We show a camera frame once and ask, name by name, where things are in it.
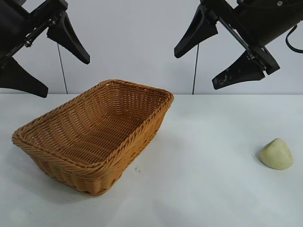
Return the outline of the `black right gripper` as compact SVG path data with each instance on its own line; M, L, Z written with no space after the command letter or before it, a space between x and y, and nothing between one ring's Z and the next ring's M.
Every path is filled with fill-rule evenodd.
M218 34L219 21L245 52L212 79L215 90L248 81L262 80L280 67L266 45L286 31L294 31L303 19L301 0L239 0L233 8L225 0L203 0L174 48L180 58L199 43Z

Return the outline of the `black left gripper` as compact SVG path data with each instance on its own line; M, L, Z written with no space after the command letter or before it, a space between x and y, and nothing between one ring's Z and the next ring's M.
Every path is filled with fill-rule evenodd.
M65 0L46 0L32 12L23 8L24 0L0 2L0 87L19 90L42 98L48 87L24 70L12 58L21 48L31 47L47 28L47 37L71 52L85 64L90 55L85 50L69 20Z

